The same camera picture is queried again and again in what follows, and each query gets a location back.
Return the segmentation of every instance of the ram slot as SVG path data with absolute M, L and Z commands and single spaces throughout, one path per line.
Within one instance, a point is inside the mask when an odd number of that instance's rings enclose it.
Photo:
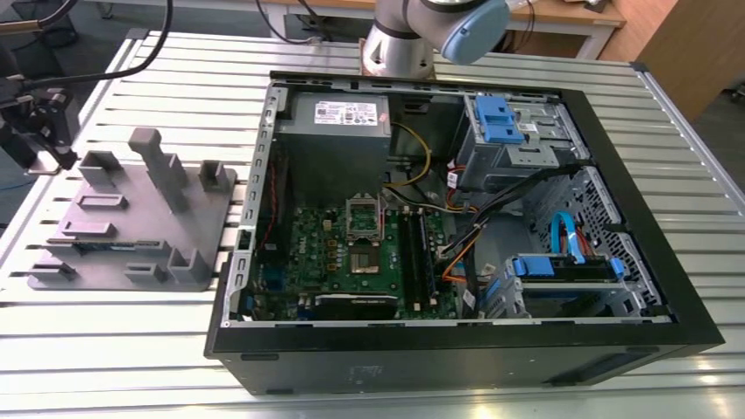
M 427 285 L 427 299 L 428 303 L 436 302 L 436 292 L 435 287 L 435 267 L 432 266 L 432 252 L 430 248 L 430 236 L 428 236 L 428 220 L 424 215 L 415 215 L 415 222 L 419 227 L 419 240 L 422 242 L 422 267 L 424 275 L 424 283 Z
M 415 265 L 415 279 L 418 287 L 418 302 L 422 310 L 430 308 L 430 285 L 426 275 L 430 254 L 424 254 L 426 242 L 422 240 L 422 215 L 410 216 L 411 259 Z
M 407 309 L 416 311 L 422 309 L 422 297 L 419 295 L 419 274 L 415 255 L 419 249 L 415 245 L 416 229 L 414 228 L 412 214 L 399 214 L 399 251 L 400 266 L 404 274 L 404 299 Z

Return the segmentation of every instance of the floor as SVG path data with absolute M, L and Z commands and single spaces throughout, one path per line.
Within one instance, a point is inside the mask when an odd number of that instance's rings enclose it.
M 81 40 L 57 52 L 61 65 L 69 74 L 105 71 L 130 29 L 134 27 L 155 29 L 162 26 L 163 8 L 161 7 L 121 4 L 114 8 L 114 13 L 113 20 L 102 19 L 97 6 L 91 2 L 81 2 L 71 12 L 70 16 Z M 0 15 L 0 21 L 15 18 L 11 11 Z M 328 24 L 335 33 L 343 34 L 335 38 L 343 42 L 356 42 L 371 27 L 370 22 L 354 19 L 334 19 Z M 303 27 L 303 23 L 296 18 L 288 19 L 291 38 L 308 36 L 308 31 L 304 31 Z M 216 35 L 270 36 L 270 30 L 258 13 L 222 10 L 178 8 L 172 30 Z M 93 89 L 93 84 L 77 86 L 75 94 L 81 103 L 86 101 Z M 745 189 L 745 165 L 743 164 L 745 162 L 745 103 L 734 104 L 728 96 L 723 95 L 695 122 L 695 128 L 735 181 Z M 0 152 L 0 229 L 5 223 L 10 223 L 31 189 L 31 184 L 26 185 L 30 181 L 33 179 Z

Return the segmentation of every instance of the open computer case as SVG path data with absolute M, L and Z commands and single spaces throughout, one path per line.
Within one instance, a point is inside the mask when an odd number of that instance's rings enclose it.
M 722 343 L 583 92 L 272 74 L 206 349 L 252 394 L 584 386 Z

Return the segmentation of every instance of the metal workbench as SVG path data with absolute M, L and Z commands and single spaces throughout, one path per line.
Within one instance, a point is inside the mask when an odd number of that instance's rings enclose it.
M 137 65 L 158 32 L 129 39 L 110 71 Z M 138 160 L 126 141 L 158 127 L 184 163 L 228 161 L 248 176 L 270 70 L 359 72 L 356 45 L 172 34 L 151 68 L 102 82 L 83 109 L 78 150 Z M 442 79 L 587 92 L 727 344 L 655 363 L 594 388 L 255 398 L 203 357 L 215 287 L 200 293 L 39 292 L 17 272 L 39 259 L 75 195 L 75 171 L 42 178 L 0 239 L 0 416 L 94 417 L 743 417 L 745 200 L 655 80 L 623 63 L 492 55 Z M 235 242 L 244 182 L 224 249 Z M 223 251 L 219 260 L 224 260 Z

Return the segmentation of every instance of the blue latch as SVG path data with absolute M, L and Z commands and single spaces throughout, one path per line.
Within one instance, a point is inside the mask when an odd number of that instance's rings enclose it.
M 524 256 L 523 263 L 531 276 L 554 277 L 555 267 L 547 256 Z
M 515 126 L 515 112 L 504 98 L 476 96 L 476 113 L 484 130 L 484 141 L 522 144 L 526 135 Z
M 515 274 L 519 277 L 524 277 L 528 271 L 526 270 L 526 263 L 523 262 L 523 259 L 520 258 L 512 259 L 512 267 L 515 268 Z
M 627 276 L 627 265 L 623 260 L 612 258 L 611 267 L 614 268 L 614 273 L 616 273 L 616 278 L 623 279 Z

